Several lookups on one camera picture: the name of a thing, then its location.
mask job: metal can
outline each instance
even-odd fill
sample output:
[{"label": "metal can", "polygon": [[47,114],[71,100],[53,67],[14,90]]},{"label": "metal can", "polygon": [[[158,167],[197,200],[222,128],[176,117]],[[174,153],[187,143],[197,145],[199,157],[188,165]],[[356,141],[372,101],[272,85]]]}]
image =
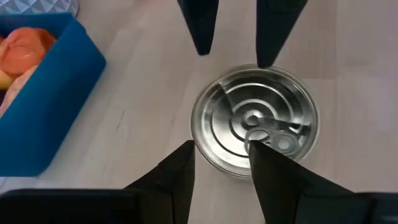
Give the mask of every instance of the metal can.
[{"label": "metal can", "polygon": [[282,69],[243,65],[211,82],[198,97],[191,133],[203,157],[236,177],[251,178],[249,140],[300,161],[315,144],[319,112],[308,88]]}]

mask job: wooden table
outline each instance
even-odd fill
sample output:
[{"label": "wooden table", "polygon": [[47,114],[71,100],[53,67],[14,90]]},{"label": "wooden table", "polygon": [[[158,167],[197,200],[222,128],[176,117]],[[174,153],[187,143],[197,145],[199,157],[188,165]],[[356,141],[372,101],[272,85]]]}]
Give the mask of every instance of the wooden table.
[{"label": "wooden table", "polygon": [[[211,54],[199,57],[177,0],[82,0],[78,19],[108,66],[48,170],[21,187],[127,186],[190,135],[201,89],[255,63],[255,1],[220,0]],[[310,0],[277,59],[321,112],[302,164],[351,190],[398,191],[398,2]],[[250,181],[197,153],[190,223],[263,223]]]}]

